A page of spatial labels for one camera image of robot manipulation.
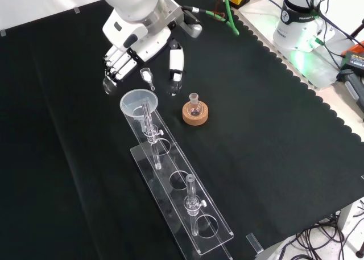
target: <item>black tablecloth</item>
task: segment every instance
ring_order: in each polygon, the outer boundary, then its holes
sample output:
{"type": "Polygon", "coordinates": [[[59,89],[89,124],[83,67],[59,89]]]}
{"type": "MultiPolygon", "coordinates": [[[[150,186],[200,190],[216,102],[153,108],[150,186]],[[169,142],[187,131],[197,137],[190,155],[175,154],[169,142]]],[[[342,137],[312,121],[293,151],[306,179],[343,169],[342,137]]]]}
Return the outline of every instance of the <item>black tablecloth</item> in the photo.
{"type": "MultiPolygon", "coordinates": [[[[213,9],[216,0],[177,0],[213,9]]],[[[7,30],[0,39],[1,259],[180,259],[133,164],[137,140],[119,109],[147,88],[136,70],[116,96],[102,88],[97,2],[7,30]]],[[[183,87],[169,90],[169,51],[144,67],[158,110],[235,237],[234,259],[252,259],[245,236],[264,248],[364,196],[363,146],[329,106],[300,83],[241,22],[240,36],[198,16],[204,30],[183,46],[183,87]],[[203,126],[181,108],[197,92],[203,126]]]]}

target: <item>clear plastic funnel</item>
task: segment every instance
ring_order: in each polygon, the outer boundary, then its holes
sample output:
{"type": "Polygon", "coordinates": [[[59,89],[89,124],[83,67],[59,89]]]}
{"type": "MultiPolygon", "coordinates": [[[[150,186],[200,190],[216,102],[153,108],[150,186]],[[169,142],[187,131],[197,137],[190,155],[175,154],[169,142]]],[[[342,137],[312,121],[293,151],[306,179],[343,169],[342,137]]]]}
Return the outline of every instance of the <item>clear plastic funnel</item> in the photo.
{"type": "Polygon", "coordinates": [[[144,120],[142,103],[145,100],[149,103],[150,113],[152,113],[158,106],[158,98],[152,91],[146,89],[129,91],[121,98],[121,111],[126,116],[133,117],[137,121],[142,121],[144,120]]]}

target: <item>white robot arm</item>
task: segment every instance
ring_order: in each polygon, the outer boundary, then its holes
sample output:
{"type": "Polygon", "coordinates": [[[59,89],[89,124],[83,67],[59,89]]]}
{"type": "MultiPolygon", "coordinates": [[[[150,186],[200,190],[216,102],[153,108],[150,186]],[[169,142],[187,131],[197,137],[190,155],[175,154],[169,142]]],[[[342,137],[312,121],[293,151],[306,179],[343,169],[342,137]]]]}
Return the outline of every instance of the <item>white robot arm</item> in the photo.
{"type": "MultiPolygon", "coordinates": [[[[321,0],[314,0],[317,6],[321,0]]],[[[311,0],[284,0],[279,24],[273,34],[274,41],[286,49],[310,52],[323,41],[325,22],[314,16],[309,7],[311,0]]],[[[331,25],[327,25],[326,41],[335,35],[331,25]]]]}
{"type": "MultiPolygon", "coordinates": [[[[104,57],[104,88],[107,94],[112,93],[138,64],[147,62],[167,45],[172,28],[181,26],[194,38],[202,31],[198,20],[192,14],[184,13],[174,0],[105,1],[114,7],[103,27],[104,34],[113,45],[104,57]]],[[[178,89],[184,56],[181,45],[174,42],[174,46],[169,45],[170,67],[172,81],[178,89]]]]}

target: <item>green hose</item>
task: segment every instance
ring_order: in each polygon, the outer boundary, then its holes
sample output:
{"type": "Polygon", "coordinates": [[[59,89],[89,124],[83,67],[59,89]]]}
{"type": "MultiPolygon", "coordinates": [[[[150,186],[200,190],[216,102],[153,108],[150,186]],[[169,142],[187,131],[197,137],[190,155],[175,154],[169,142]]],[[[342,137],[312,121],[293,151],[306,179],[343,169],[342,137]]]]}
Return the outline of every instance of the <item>green hose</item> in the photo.
{"type": "Polygon", "coordinates": [[[229,17],[229,22],[230,22],[230,27],[233,29],[234,33],[236,35],[239,35],[239,31],[238,29],[236,28],[235,24],[234,24],[234,21],[233,21],[233,17],[231,15],[231,9],[230,9],[230,3],[229,3],[229,0],[225,0],[225,6],[226,6],[226,11],[227,11],[227,14],[228,14],[228,17],[229,17]]]}
{"type": "MultiPolygon", "coordinates": [[[[213,16],[213,17],[216,17],[218,20],[220,20],[220,21],[222,21],[222,22],[225,22],[225,21],[226,21],[226,20],[225,20],[225,18],[223,18],[223,17],[219,16],[218,14],[213,13],[212,11],[206,11],[206,14],[211,15],[211,16],[213,16]]],[[[227,24],[229,27],[232,27],[232,26],[231,26],[231,23],[230,23],[229,21],[227,21],[227,22],[226,22],[226,24],[227,24]]]]}

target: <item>test tube rack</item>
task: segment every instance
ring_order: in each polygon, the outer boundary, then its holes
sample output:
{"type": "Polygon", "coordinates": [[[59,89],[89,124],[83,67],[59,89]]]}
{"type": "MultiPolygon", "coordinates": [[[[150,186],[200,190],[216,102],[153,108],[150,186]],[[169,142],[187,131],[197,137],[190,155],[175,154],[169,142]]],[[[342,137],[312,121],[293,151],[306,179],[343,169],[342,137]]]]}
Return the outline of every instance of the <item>test tube rack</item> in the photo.
{"type": "Polygon", "coordinates": [[[225,243],[234,234],[156,105],[153,108],[150,100],[144,98],[136,104],[121,103],[121,108],[139,142],[131,154],[184,258],[233,259],[225,243]],[[125,107],[132,109],[132,116],[130,111],[125,113],[125,107]]]}

